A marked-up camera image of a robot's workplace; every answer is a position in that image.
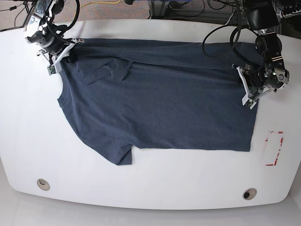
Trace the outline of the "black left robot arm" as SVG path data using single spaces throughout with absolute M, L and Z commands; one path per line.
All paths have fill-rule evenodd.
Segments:
M 289 72 L 281 55 L 282 43 L 274 31 L 279 22 L 272 2 L 244 0 L 242 3 L 249 29 L 257 33 L 255 48 L 262 57 L 262 63 L 253 65 L 249 72 L 250 82 L 259 89 L 281 89 L 289 82 Z

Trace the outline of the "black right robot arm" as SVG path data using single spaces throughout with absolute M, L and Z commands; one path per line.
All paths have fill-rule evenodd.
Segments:
M 77 22 L 80 12 L 80 2 L 75 1 L 76 11 L 70 25 L 56 25 L 55 16 L 62 12 L 64 0 L 35 0 L 25 26 L 25 39 L 28 43 L 38 44 L 42 50 L 40 54 L 48 54 L 50 66 L 68 47 L 73 47 L 78 40 L 65 38 L 64 35 Z

